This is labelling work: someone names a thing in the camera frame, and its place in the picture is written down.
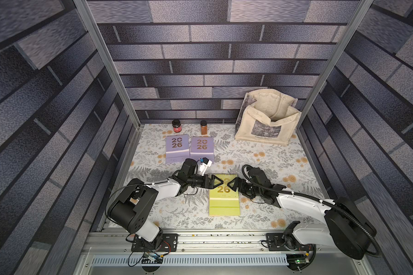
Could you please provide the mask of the green 2026 desk calendar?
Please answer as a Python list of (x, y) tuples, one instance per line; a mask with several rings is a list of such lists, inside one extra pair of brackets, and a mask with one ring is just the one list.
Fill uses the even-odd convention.
[(240, 216), (239, 193), (228, 187), (228, 183), (234, 180), (235, 174), (216, 174), (224, 183), (209, 191), (209, 216), (230, 217)]

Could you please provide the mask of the purple calendar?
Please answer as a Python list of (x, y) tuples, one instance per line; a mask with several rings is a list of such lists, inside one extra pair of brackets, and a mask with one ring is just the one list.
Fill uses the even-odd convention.
[(191, 138), (190, 157), (192, 159), (208, 158), (215, 161), (214, 139), (208, 136), (195, 136)]
[(166, 164), (184, 162), (190, 158), (189, 136), (176, 135), (167, 136), (166, 142)]

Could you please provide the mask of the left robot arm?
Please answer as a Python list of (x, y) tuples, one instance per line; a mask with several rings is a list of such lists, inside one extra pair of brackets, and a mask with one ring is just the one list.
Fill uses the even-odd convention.
[(113, 192), (117, 197), (107, 206), (104, 214), (111, 222), (146, 243), (158, 246), (162, 242), (162, 229), (148, 220), (157, 201), (183, 195), (188, 188), (213, 190), (224, 184), (215, 175), (206, 175), (212, 162), (205, 159), (186, 159), (182, 167), (166, 180), (145, 183), (138, 178)]

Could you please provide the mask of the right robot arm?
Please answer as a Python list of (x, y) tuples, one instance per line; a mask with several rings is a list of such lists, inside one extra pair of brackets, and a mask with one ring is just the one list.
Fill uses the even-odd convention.
[(374, 226), (349, 199), (322, 199), (295, 192), (281, 184), (273, 184), (258, 167), (244, 165), (242, 178), (227, 186), (247, 198), (259, 197), (265, 204), (305, 214), (318, 224), (292, 222), (282, 234), (281, 245), (290, 251), (302, 245), (336, 247), (346, 256), (361, 260), (365, 255), (379, 258), (382, 249), (375, 236)]

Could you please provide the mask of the amber spice jar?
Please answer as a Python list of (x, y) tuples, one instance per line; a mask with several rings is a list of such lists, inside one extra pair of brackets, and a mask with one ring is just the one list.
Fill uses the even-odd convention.
[(208, 123), (206, 120), (202, 120), (200, 122), (200, 126), (201, 126), (201, 134), (202, 135), (207, 135), (208, 134)]

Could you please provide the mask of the red-labelled dark jar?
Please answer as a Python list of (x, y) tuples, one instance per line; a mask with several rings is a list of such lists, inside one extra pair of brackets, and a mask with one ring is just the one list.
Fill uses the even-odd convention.
[(172, 127), (173, 127), (173, 131), (175, 133), (179, 133), (179, 132), (182, 131), (182, 125), (181, 125), (180, 120), (178, 120), (178, 119), (175, 119), (175, 120), (172, 121)]

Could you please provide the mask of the beige canvas tote bag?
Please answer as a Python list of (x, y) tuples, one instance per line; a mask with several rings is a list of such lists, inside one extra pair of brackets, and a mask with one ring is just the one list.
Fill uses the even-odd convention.
[(294, 107), (296, 101), (276, 89), (246, 93), (235, 124), (235, 139), (288, 145), (302, 115)]

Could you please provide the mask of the right circuit board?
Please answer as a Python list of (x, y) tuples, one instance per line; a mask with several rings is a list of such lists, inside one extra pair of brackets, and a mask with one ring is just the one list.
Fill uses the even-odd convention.
[(288, 268), (294, 272), (302, 272), (303, 269), (310, 265), (308, 256), (304, 254), (287, 254), (286, 260)]

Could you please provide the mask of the left circuit board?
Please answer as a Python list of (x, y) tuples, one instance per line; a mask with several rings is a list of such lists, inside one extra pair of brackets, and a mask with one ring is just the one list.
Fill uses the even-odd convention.
[(155, 253), (145, 253), (142, 256), (142, 265), (152, 265), (152, 264), (162, 264), (164, 262), (164, 257)]

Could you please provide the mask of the perforated metal grille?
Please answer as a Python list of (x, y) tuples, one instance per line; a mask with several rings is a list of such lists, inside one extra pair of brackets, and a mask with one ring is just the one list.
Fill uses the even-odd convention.
[(93, 267), (252, 267), (252, 266), (288, 266), (284, 254), (194, 254), (166, 256), (160, 262), (148, 258), (127, 256), (96, 256)]

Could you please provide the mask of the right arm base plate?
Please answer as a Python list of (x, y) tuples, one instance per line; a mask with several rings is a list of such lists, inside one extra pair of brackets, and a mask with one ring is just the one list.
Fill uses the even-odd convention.
[(270, 252), (311, 252), (313, 244), (300, 244), (291, 234), (286, 237), (283, 233), (267, 233), (266, 246)]

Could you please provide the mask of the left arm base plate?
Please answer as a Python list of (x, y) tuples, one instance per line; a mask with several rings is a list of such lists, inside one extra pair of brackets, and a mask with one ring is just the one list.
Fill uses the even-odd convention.
[(172, 253), (177, 251), (179, 235), (175, 233), (159, 234), (157, 238), (148, 242), (144, 238), (135, 236), (131, 245), (132, 252), (164, 252)]

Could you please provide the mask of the left aluminium frame post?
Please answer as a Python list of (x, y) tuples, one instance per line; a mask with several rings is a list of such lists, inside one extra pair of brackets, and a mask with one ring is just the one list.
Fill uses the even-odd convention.
[(75, 4), (78, 14), (80, 15), (81, 19), (83, 20), (83, 23), (85, 27), (88, 30), (88, 33), (90, 37), (92, 38), (93, 43), (95, 44), (95, 47), (103, 61), (104, 66), (106, 67), (112, 82), (115, 86), (115, 89), (117, 90), (118, 95), (121, 98), (121, 101), (126, 107), (127, 113), (131, 117), (133, 121), (133, 126), (135, 129), (140, 129), (140, 120), (134, 110), (133, 105), (131, 104), (131, 101), (128, 97), (126, 88), (121, 80), (121, 77), (116, 69), (116, 66), (113, 62), (113, 59), (110, 55), (109, 49), (104, 42), (104, 39), (102, 37), (102, 34), (98, 28), (98, 25), (92, 15), (92, 12), (90, 11), (89, 5), (87, 1), (84, 0), (73, 0), (73, 3)]

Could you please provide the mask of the aluminium frame post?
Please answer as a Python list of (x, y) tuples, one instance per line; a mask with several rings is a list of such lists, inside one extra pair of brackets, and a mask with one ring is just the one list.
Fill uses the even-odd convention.
[(350, 40), (352, 39), (355, 31), (358, 29), (360, 23), (366, 16), (367, 11), (370, 9), (371, 5), (373, 4), (373, 0), (362, 0), (359, 2), (357, 9), (355, 10), (351, 21), (347, 24), (346, 29), (343, 35), (338, 40), (334, 51), (331, 53), (328, 61), (326, 62), (321, 74), (319, 75), (313, 89), (311, 90), (309, 96), (305, 101), (305, 105), (302, 109), (302, 115), (300, 120), (297, 124), (297, 128), (299, 128), (302, 123), (304, 122), (306, 116), (308, 115), (317, 95), (320, 91), (324, 88), (324, 85), (333, 71), (335, 65), (339, 61), (341, 55), (343, 54), (345, 48), (349, 44)]
[(95, 47), (103, 61), (104, 66), (106, 67), (112, 82), (115, 86), (115, 89), (117, 90), (118, 95), (121, 98), (121, 101), (126, 107), (127, 113), (131, 117), (133, 121), (133, 126), (135, 129), (140, 129), (140, 120), (134, 110), (133, 105), (131, 104), (131, 101), (128, 97), (126, 88), (121, 80), (121, 77), (116, 69), (116, 66), (113, 62), (113, 59), (110, 55), (109, 49), (104, 42), (104, 39), (102, 37), (102, 34), (98, 28), (98, 25), (92, 15), (92, 12), (90, 11), (89, 5), (87, 1), (84, 0), (73, 0), (73, 3), (75, 4), (78, 14), (80, 15), (81, 19), (83, 20), (83, 23), (85, 27), (88, 30), (88, 33), (90, 37), (92, 38), (93, 43), (95, 44)]

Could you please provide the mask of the aluminium mounting rail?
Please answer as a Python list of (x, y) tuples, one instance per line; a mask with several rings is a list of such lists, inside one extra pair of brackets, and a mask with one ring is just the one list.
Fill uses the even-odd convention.
[[(177, 234), (175, 254), (266, 254), (260, 244), (268, 233), (282, 230), (227, 230), (227, 229), (164, 229), (164, 233)], [(125, 241), (127, 232), (121, 228), (108, 228), (89, 233), (81, 254), (129, 254), (132, 244)]]

